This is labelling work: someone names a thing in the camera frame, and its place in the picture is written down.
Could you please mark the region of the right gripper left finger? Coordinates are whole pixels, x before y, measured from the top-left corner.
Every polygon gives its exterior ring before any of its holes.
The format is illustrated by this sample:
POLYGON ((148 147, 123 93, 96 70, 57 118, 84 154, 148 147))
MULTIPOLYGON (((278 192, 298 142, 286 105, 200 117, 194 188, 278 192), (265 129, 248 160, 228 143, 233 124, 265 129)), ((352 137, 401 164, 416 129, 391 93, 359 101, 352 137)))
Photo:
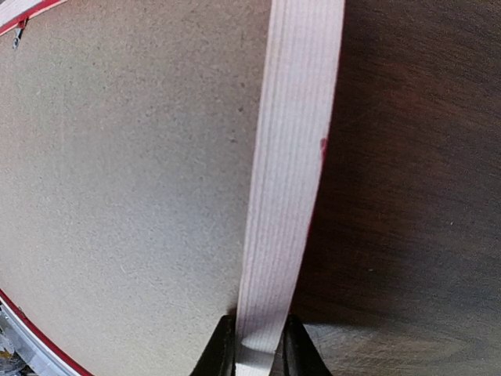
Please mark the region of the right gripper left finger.
POLYGON ((190 376, 234 376, 236 318, 220 318, 190 376))

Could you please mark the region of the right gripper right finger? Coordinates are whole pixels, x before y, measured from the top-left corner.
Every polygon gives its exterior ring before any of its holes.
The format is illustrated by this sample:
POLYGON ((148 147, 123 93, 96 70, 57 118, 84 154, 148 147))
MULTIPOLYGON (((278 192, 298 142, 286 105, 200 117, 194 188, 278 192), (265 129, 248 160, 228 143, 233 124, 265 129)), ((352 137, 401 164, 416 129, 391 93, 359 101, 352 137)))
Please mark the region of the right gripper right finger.
POLYGON ((298 316, 287 317, 280 348, 278 375, 332 376, 298 316))

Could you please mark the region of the brown backing board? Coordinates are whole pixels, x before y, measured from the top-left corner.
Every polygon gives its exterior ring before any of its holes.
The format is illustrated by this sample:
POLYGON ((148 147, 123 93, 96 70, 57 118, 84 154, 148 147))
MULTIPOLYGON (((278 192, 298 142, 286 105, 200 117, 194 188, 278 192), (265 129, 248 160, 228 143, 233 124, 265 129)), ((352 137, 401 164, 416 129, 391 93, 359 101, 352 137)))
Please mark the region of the brown backing board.
POLYGON ((269 11, 69 1, 1 40, 1 288, 94 375, 187 375, 236 304, 269 11))

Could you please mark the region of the wooden picture frame red edge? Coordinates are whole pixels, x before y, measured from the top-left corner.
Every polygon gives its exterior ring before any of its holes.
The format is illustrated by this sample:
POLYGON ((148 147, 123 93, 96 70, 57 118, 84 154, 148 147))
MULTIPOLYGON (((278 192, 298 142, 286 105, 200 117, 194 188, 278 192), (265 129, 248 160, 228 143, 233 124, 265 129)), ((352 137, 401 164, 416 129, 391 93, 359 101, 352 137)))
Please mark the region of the wooden picture frame red edge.
MULTIPOLYGON (((17 49, 31 20, 67 2, 2 2, 1 40, 11 35, 17 49)), ((325 159, 344 20, 342 1, 267 2, 240 281, 224 314, 236 318, 235 375, 269 374, 283 336, 325 159)), ((1 288, 2 302, 79 375, 94 375, 1 288)))

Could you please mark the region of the aluminium front rail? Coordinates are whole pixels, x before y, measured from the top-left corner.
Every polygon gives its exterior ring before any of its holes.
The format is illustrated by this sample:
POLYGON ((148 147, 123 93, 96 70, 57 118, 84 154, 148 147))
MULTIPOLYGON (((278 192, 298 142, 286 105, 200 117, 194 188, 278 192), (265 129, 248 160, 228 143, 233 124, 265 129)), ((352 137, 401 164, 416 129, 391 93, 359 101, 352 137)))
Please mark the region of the aluminium front rail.
POLYGON ((16 352, 37 375, 79 375, 37 337, 5 302, 1 304, 1 328, 16 352))

